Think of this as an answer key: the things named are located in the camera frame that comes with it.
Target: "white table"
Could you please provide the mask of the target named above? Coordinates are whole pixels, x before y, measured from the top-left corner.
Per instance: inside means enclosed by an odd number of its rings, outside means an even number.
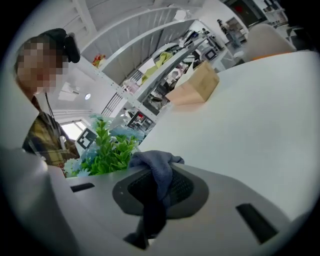
[[[140,150],[238,179],[290,219],[310,210],[320,188],[318,55],[272,56],[219,77],[206,103],[167,111]]]

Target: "yellow item on shelf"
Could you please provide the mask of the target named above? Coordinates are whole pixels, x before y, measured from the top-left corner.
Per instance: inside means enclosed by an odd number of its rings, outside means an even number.
[[[154,73],[156,72],[156,70],[158,68],[160,68],[167,60],[169,60],[171,57],[173,56],[172,53],[169,53],[169,52],[162,52],[160,54],[160,59],[155,63],[155,66],[149,68],[145,73],[144,75],[142,76],[142,82],[141,84],[143,85],[144,82]]]

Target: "plaid shirt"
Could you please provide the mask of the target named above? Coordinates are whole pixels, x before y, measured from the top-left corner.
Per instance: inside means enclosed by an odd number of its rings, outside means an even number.
[[[79,158],[75,142],[69,139],[62,127],[50,115],[40,109],[36,97],[33,97],[31,102],[38,109],[39,115],[25,138],[23,148],[42,157],[48,165],[63,170],[68,159]],[[61,146],[60,136],[66,138],[65,149]]]

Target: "white shelf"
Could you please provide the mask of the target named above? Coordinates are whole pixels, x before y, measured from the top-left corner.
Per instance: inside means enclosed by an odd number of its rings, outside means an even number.
[[[284,12],[284,11],[285,11],[285,9],[271,10],[271,11],[265,12],[265,14],[281,13],[281,12]]]
[[[194,19],[173,21],[137,36],[109,57],[99,70],[120,85],[156,50],[183,36],[194,21]]]
[[[153,90],[157,82],[163,79],[167,74],[171,72],[181,61],[183,61],[188,55],[190,55],[195,49],[198,48],[206,40],[205,37],[197,39],[194,43],[183,48],[167,60],[161,67],[159,67],[135,92],[134,97],[141,101],[147,96],[149,92]]]
[[[177,7],[164,7],[125,18],[100,32],[83,48],[81,55],[89,62],[92,62],[98,54],[104,54],[109,58],[126,43],[144,32],[172,22],[177,10]]]

